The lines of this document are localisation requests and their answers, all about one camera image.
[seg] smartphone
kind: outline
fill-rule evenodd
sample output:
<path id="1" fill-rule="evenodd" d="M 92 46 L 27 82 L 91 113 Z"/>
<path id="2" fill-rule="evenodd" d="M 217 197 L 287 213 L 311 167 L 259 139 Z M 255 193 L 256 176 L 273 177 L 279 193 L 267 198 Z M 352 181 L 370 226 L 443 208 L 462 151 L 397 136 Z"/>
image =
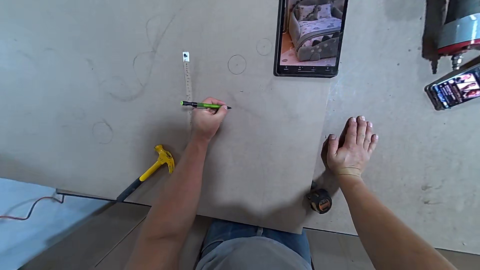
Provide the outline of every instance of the smartphone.
<path id="1" fill-rule="evenodd" d="M 275 76 L 338 74 L 347 0 L 280 0 Z"/>
<path id="2" fill-rule="evenodd" d="M 480 64 L 454 71 L 425 87 L 436 110 L 449 109 L 480 97 Z"/>

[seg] cable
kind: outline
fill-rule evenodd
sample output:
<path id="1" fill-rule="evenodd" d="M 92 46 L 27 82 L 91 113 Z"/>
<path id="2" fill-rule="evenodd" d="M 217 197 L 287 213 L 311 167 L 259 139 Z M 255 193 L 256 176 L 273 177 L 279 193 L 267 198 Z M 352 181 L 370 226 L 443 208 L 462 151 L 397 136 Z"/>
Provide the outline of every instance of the cable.
<path id="1" fill-rule="evenodd" d="M 52 200 L 55 200 L 59 203 L 63 203 L 63 200 L 65 199 L 65 195 L 62 195 L 61 196 L 61 200 L 53 197 L 53 196 L 47 196 L 47 197 L 41 197 L 40 199 L 36 200 L 33 204 L 32 204 L 32 207 L 30 208 L 30 211 L 28 212 L 28 215 L 25 217 L 25 218 L 19 218 L 19 217 L 13 217 L 13 216 L 0 216 L 0 219 L 12 219 L 12 220 L 18 220 L 18 221 L 25 221 L 27 220 L 30 215 L 32 214 L 32 211 L 33 211 L 33 208 L 35 207 L 35 205 L 37 204 L 37 202 L 43 200 L 43 199 L 52 199 Z"/>

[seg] right hand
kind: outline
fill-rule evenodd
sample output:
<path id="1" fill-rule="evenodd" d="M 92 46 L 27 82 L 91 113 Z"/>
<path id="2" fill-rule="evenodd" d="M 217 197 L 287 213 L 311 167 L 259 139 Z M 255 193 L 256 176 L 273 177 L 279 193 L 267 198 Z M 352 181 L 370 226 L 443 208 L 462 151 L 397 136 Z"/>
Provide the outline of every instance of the right hand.
<path id="1" fill-rule="evenodd" d="M 227 115 L 227 106 L 225 102 L 216 98 L 206 98 L 202 103 L 223 105 L 218 110 L 214 109 L 194 109 L 192 113 L 192 140 L 210 142 L 220 123 Z"/>
<path id="2" fill-rule="evenodd" d="M 348 174 L 360 177 L 378 142 L 378 135 L 372 133 L 372 122 L 366 122 L 363 116 L 350 117 L 341 148 L 338 148 L 339 139 L 334 134 L 328 138 L 328 168 L 337 176 Z"/>

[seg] green pen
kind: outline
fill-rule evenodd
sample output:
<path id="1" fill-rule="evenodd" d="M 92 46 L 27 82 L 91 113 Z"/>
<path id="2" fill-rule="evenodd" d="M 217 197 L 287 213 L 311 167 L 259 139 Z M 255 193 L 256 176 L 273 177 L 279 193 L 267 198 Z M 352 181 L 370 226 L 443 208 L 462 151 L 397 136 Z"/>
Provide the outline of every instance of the green pen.
<path id="1" fill-rule="evenodd" d="M 210 104 L 210 103 L 200 103 L 200 102 L 188 102 L 188 101 L 181 101 L 180 104 L 182 106 L 192 106 L 194 108 L 199 109 L 219 109 L 222 105 L 217 104 Z"/>

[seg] hammer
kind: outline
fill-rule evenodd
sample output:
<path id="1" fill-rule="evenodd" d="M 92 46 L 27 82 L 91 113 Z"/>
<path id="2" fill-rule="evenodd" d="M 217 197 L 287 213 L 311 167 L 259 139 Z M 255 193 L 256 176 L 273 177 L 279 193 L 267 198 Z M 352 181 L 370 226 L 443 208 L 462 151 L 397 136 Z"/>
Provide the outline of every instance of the hammer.
<path id="1" fill-rule="evenodd" d="M 168 165 L 168 172 L 171 174 L 175 168 L 175 162 L 173 161 L 172 154 L 163 149 L 162 145 L 155 146 L 155 151 L 158 152 L 157 161 L 144 173 L 137 178 L 127 189 L 125 189 L 118 197 L 117 202 L 124 201 L 135 189 L 137 189 L 150 175 L 152 175 L 162 164 Z"/>

